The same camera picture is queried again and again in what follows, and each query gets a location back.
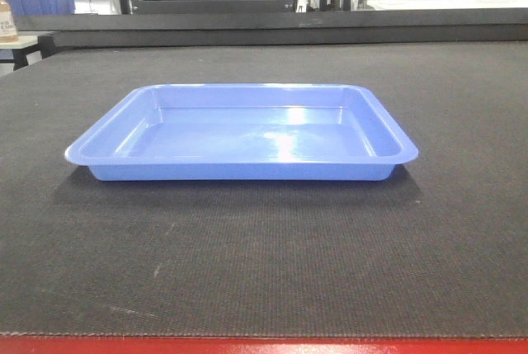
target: red table edge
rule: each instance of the red table edge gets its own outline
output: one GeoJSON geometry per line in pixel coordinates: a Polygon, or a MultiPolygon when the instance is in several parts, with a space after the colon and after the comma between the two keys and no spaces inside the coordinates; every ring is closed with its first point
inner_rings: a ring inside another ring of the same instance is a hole
{"type": "Polygon", "coordinates": [[[0,336],[2,354],[526,354],[528,338],[0,336]]]}

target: dark gray mat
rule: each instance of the dark gray mat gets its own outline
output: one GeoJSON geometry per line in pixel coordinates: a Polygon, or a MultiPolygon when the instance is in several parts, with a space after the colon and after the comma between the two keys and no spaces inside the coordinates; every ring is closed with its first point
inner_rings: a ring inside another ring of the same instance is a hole
{"type": "Polygon", "coordinates": [[[528,46],[93,50],[0,78],[0,331],[520,337],[528,46]],[[153,83],[353,83],[421,155],[385,182],[98,182],[63,159],[153,83]]]}

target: bottle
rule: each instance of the bottle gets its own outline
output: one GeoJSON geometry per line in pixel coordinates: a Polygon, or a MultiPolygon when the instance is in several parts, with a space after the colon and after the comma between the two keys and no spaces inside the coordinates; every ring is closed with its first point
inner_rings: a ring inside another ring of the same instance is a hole
{"type": "Polygon", "coordinates": [[[13,20],[11,6],[6,0],[0,0],[0,42],[15,42],[17,40],[17,28],[13,20]]]}

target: label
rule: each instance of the label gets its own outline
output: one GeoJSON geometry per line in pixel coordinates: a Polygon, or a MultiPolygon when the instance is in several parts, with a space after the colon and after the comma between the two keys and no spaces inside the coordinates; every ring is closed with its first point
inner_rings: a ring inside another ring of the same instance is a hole
{"type": "Polygon", "coordinates": [[[11,12],[0,12],[0,36],[14,36],[16,34],[17,29],[11,12]]]}

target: blue plastic tray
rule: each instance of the blue plastic tray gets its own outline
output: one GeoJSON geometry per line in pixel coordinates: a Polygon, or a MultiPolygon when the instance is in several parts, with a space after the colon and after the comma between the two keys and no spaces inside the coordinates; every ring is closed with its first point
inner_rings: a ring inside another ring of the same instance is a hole
{"type": "Polygon", "coordinates": [[[65,153],[105,181],[378,181],[417,155],[369,90],[327,84],[142,87],[65,153]]]}

